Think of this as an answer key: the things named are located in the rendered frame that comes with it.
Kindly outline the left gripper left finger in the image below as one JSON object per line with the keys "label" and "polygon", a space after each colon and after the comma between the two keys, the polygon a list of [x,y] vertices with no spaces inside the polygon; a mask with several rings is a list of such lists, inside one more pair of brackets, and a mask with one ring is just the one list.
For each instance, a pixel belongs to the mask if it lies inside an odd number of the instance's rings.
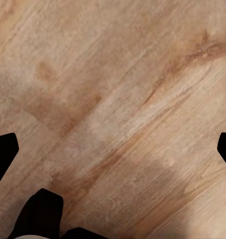
{"label": "left gripper left finger", "polygon": [[0,181],[19,152],[14,132],[0,136]]}

